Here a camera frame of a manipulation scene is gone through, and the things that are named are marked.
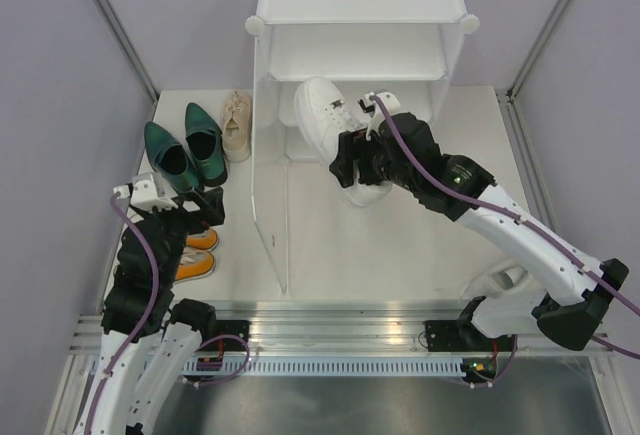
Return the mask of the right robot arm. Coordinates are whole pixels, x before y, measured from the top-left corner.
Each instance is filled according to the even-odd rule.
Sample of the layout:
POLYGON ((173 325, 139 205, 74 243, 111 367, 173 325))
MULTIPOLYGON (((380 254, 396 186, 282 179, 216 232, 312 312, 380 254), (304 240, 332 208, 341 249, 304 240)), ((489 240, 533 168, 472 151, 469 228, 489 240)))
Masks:
POLYGON ((478 350, 491 339, 540 333, 581 351, 596 332, 629 270, 617 259, 580 253, 523 210, 481 165, 441 152, 429 125, 411 113, 364 123, 343 107, 315 116, 314 147, 349 203, 364 207, 397 186, 429 211, 498 247, 540 284, 475 295, 456 321, 459 343, 478 350))

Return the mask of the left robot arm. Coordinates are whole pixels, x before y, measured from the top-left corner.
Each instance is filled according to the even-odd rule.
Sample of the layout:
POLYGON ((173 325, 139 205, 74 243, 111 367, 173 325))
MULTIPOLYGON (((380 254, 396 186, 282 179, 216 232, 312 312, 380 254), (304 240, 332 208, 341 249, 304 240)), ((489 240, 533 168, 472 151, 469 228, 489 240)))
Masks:
POLYGON ((116 254, 114 282, 102 313, 98 367, 78 434, 150 434, 184 364, 215 345, 213 306, 173 301, 179 263, 191 235, 225 220, 223 191, 154 197, 132 221, 118 202, 138 187, 117 190, 110 205, 126 228, 116 254))

